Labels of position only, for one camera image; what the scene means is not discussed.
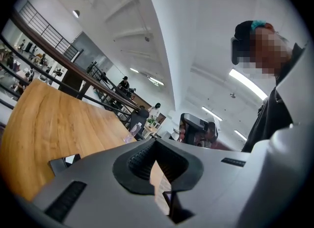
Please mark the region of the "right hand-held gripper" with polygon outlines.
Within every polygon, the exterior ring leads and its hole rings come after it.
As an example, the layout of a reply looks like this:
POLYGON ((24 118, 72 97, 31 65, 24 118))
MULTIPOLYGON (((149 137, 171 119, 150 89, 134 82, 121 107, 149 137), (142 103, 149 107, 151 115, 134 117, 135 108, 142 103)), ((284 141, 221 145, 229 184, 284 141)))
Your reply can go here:
POLYGON ((193 146, 209 146, 211 128, 209 123, 192 114, 183 113, 180 117, 180 142, 193 146))

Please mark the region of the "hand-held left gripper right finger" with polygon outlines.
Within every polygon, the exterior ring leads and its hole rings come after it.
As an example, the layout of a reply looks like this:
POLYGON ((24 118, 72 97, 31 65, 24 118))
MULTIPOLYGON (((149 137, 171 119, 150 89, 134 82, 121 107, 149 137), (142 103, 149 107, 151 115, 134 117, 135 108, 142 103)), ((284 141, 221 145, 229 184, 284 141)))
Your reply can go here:
POLYGON ((249 228, 251 190, 238 183, 248 154, 156 140, 157 162, 171 184, 169 217, 158 228, 249 228))

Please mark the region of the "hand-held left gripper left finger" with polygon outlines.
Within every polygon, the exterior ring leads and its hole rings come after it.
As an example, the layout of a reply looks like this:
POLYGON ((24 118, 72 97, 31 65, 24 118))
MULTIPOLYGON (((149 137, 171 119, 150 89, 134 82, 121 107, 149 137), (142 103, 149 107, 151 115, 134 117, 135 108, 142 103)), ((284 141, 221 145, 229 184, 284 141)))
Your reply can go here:
POLYGON ((122 187, 112 168, 115 160, 143 141, 91 154, 56 175, 33 199, 34 217, 45 228, 169 228, 172 221, 153 195, 136 195, 122 187), (73 204, 51 205, 72 182, 85 183, 73 204))

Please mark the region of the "person's right hand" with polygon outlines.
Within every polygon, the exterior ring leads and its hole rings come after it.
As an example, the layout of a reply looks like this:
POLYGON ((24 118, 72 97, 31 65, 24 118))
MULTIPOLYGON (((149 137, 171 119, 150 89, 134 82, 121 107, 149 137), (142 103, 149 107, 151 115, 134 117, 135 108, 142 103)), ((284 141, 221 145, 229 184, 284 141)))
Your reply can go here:
POLYGON ((215 122, 209 122, 207 139, 211 144, 213 144, 214 142, 216 142, 217 138, 218 138, 218 130, 217 130, 216 124, 215 122))

